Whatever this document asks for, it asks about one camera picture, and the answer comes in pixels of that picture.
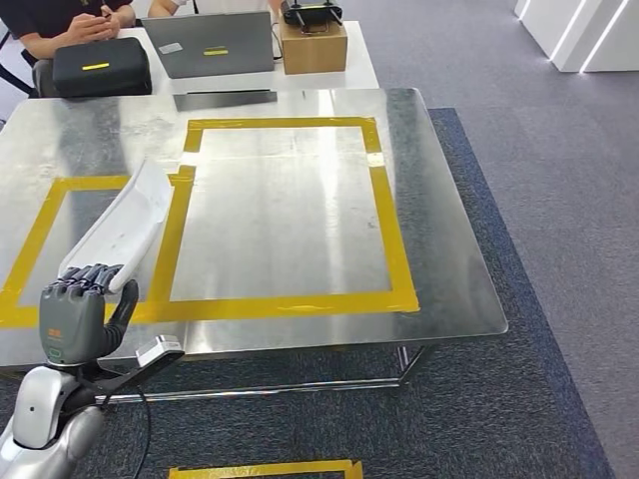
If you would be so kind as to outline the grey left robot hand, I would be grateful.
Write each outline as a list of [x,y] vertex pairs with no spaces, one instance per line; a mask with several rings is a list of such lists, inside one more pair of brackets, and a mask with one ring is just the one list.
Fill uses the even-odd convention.
[[140,296],[137,282],[127,281],[119,302],[105,320],[106,296],[120,264],[69,266],[45,287],[39,306],[39,332],[48,362],[85,364],[110,355],[122,342]]

